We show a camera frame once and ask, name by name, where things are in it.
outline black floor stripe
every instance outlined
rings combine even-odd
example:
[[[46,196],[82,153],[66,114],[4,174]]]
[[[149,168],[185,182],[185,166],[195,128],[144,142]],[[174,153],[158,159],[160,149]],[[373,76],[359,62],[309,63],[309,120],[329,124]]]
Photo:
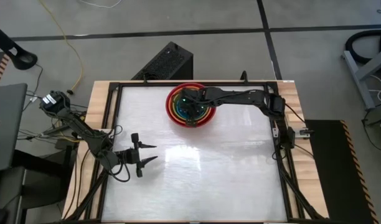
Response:
[[[378,25],[355,25],[355,26],[321,26],[321,27],[270,28],[270,32],[302,32],[302,31],[359,30],[359,29],[381,29],[381,24],[378,24]]]
[[[273,72],[277,80],[282,80],[282,74],[280,73],[278,58],[276,57],[275,47],[273,46],[272,36],[270,33],[270,27],[268,25],[268,19],[266,18],[265,9],[262,0],[257,0],[258,10],[260,11],[261,21],[263,23],[264,34],[270,58],[272,62]]]
[[[282,80],[282,74],[280,73],[278,58],[276,57],[275,47],[273,46],[271,33],[265,32],[266,44],[268,45],[268,51],[270,53],[271,62],[275,77],[277,80]]]
[[[209,29],[209,30],[177,30],[163,32],[132,32],[117,34],[89,34],[89,35],[67,35],[68,40],[86,39],[108,39],[125,37],[160,37],[172,35],[204,35],[204,34],[251,34],[261,32],[302,32],[302,31],[325,31],[325,30],[359,30],[359,29],[381,29],[379,25],[356,25],[356,26],[325,26],[325,27],[283,27],[283,28],[239,28],[239,29]],[[63,40],[62,35],[35,36],[35,37],[12,37],[13,41],[43,41]]]
[[[82,39],[106,39],[106,38],[123,38],[123,37],[160,37],[172,35],[201,35],[201,34],[249,34],[263,32],[264,29],[211,29],[211,30],[180,30],[180,31],[163,31],[163,32],[133,32],[119,34],[90,34],[90,35],[67,35],[68,40]],[[44,36],[44,37],[12,37],[13,41],[35,41],[35,40],[63,40],[64,37]]]

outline white board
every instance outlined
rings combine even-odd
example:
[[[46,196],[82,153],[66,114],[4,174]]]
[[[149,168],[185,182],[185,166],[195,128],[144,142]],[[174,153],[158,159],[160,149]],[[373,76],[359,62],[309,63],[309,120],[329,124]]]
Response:
[[[226,86],[244,91],[255,86]],[[280,177],[269,119],[254,106],[222,105],[200,128],[173,123],[165,109],[173,87],[124,87],[114,151],[132,146],[131,133],[159,156],[137,178],[108,179],[102,221],[284,221]],[[127,179],[125,170],[118,175]]]

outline black mat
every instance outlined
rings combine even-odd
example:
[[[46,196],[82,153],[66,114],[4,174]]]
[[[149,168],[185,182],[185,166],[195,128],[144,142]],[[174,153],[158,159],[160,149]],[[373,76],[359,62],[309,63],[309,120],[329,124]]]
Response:
[[[315,131],[311,145],[330,218],[379,223],[345,122],[306,120],[306,124]]]

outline yellow black hazard stripe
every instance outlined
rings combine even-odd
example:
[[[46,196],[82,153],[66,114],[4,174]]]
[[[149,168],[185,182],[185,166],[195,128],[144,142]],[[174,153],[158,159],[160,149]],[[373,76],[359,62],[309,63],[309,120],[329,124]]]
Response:
[[[8,61],[9,61],[8,55],[4,54],[0,62],[0,81],[1,81],[2,75],[4,74],[5,68],[8,65]]]
[[[342,123],[342,127],[344,128],[344,132],[345,132],[345,134],[347,136],[348,147],[349,147],[349,149],[351,151],[352,158],[353,158],[354,164],[355,164],[355,168],[357,169],[357,173],[358,173],[358,176],[359,176],[360,184],[362,185],[362,189],[364,190],[365,198],[366,198],[369,210],[370,210],[370,214],[371,214],[371,216],[373,218],[373,222],[374,222],[374,224],[379,224],[379,220],[377,219],[377,216],[376,216],[376,213],[375,213],[375,209],[374,209],[374,206],[373,206],[373,203],[372,203],[372,199],[370,198],[369,191],[367,190],[367,186],[366,186],[366,183],[365,183],[364,175],[362,174],[362,170],[360,169],[360,165],[359,165],[359,161],[358,161],[358,158],[357,158],[357,154],[355,153],[354,145],[352,143],[350,132],[348,131],[347,124],[346,124],[345,121],[340,121],[340,122]]]

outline gray floor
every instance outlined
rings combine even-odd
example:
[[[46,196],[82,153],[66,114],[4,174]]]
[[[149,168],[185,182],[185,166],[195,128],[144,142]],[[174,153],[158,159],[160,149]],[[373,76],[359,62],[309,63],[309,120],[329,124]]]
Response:
[[[97,0],[112,5],[113,0]],[[101,9],[75,0],[45,0],[62,28],[70,35],[152,32],[167,30],[261,28],[256,1],[242,0],[123,0],[113,9]],[[369,0],[264,0],[270,27],[348,26],[381,24],[379,2]],[[11,37],[60,35],[36,0],[0,0],[0,28]],[[271,33],[283,79],[295,80],[307,119],[344,119],[349,125],[370,195],[381,222],[381,152],[368,142],[360,120],[364,105],[347,67],[340,59],[344,43],[359,30]],[[264,33],[177,35],[115,39],[71,40],[81,55],[84,79],[72,98],[87,105],[95,80],[130,79],[169,41],[194,53],[194,78],[238,79],[243,70],[252,79],[274,80]],[[66,90],[80,68],[75,54],[63,41],[18,42],[39,56],[44,67],[38,95]],[[366,56],[377,52],[377,39],[355,43]],[[16,70],[9,63],[1,85],[26,82],[33,90],[39,73],[34,67]],[[22,128],[34,132],[50,126],[37,105],[22,117]],[[381,147],[381,133],[373,133]],[[44,155],[55,152],[45,142],[24,142],[18,149]],[[28,223],[59,219],[56,205],[29,212]]]

